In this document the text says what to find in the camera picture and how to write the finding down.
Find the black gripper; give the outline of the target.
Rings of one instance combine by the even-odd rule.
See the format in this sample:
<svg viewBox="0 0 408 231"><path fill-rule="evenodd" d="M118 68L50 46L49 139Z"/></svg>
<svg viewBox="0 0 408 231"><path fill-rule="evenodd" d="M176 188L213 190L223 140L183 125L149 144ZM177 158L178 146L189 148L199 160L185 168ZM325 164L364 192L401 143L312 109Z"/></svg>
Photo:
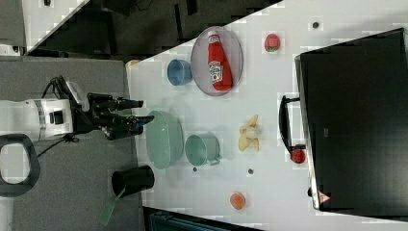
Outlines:
<svg viewBox="0 0 408 231"><path fill-rule="evenodd" d="M118 115L115 110L141 108L142 100L114 99L111 95L88 93L89 109L75 108L73 113L73 132L75 135L101 130L108 140L115 139L114 125ZM153 115L128 116L120 121L120 131L129 135L139 135L143 126L154 120Z"/></svg>

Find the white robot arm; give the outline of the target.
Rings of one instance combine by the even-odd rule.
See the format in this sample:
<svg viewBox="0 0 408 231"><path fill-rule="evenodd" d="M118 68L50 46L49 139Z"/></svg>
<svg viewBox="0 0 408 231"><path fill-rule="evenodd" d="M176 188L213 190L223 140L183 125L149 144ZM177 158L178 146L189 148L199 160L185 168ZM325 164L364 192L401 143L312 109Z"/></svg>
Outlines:
<svg viewBox="0 0 408 231"><path fill-rule="evenodd" d="M120 115L125 109L139 108L141 101L90 93L84 104L75 98L27 99L1 102L1 133L24 134L31 141L47 141L102 131L110 141L139 135L152 115Z"/></svg>

